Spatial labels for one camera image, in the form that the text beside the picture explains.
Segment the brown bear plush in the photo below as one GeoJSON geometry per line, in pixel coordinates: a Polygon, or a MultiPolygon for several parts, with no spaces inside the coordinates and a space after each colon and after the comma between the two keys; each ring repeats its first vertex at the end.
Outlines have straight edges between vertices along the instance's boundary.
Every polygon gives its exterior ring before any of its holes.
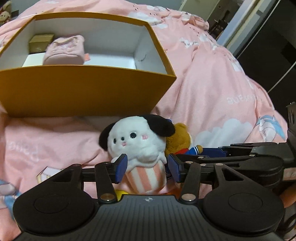
{"type": "Polygon", "coordinates": [[[192,144],[192,137],[183,123],[174,124],[175,133],[166,138],[165,156],[169,154],[198,155],[203,152],[201,145],[192,144]]]}

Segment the white dog cupcake plush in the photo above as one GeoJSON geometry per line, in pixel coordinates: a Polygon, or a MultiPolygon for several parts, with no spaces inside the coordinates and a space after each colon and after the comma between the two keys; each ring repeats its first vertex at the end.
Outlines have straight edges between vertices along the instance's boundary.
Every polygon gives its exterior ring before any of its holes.
{"type": "Polygon", "coordinates": [[[135,194],[157,194],[166,185],[166,139],[175,126],[155,114],[129,116],[108,125],[100,134],[99,145],[115,161],[127,155],[125,177],[135,194]]]}

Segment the pink cloth pouch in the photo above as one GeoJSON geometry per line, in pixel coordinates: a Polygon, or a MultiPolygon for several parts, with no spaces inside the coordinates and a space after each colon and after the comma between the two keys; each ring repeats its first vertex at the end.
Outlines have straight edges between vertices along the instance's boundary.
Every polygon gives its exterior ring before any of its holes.
{"type": "Polygon", "coordinates": [[[90,60],[84,50],[84,37],[64,36],[54,40],[46,49],[43,65],[83,65],[90,60]]]}

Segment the gold rectangular box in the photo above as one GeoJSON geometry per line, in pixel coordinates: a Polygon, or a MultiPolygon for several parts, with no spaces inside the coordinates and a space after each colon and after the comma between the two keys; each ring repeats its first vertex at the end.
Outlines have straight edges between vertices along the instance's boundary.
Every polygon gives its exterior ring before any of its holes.
{"type": "Polygon", "coordinates": [[[29,41],[29,53],[45,52],[48,45],[53,42],[54,34],[38,34],[34,35],[29,41]]]}

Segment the pink cloud-print bedsheet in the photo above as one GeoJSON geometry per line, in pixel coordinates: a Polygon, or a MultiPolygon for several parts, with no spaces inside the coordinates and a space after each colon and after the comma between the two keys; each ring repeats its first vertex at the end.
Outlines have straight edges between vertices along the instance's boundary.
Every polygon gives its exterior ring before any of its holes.
{"type": "MultiPolygon", "coordinates": [[[[153,112],[188,127],[203,147],[232,143],[285,142],[287,122],[266,90],[249,78],[239,62],[208,34],[199,16],[128,1],[39,1],[1,27],[4,46],[34,15],[98,12],[128,16],[152,25],[177,75],[153,112]]],[[[86,167],[108,161],[98,145],[99,129],[79,118],[13,119],[1,114],[1,240],[20,230],[12,217],[14,200],[37,184],[47,167],[86,167]]]]}

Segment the orange cardboard storage box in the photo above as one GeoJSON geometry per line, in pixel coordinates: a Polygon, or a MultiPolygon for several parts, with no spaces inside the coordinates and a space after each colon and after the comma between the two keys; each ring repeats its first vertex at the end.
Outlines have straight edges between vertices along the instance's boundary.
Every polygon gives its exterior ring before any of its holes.
{"type": "Polygon", "coordinates": [[[34,16],[1,49],[1,106],[14,118],[150,113],[176,80],[149,23],[110,14],[34,16]],[[38,34],[81,35],[89,60],[44,65],[38,34]]]}

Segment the plush toys in background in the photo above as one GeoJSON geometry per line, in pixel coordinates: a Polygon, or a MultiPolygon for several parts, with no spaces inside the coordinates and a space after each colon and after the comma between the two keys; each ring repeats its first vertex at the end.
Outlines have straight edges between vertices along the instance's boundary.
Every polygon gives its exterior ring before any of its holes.
{"type": "Polygon", "coordinates": [[[11,1],[1,0],[0,3],[0,24],[3,25],[11,20],[11,1]]]}

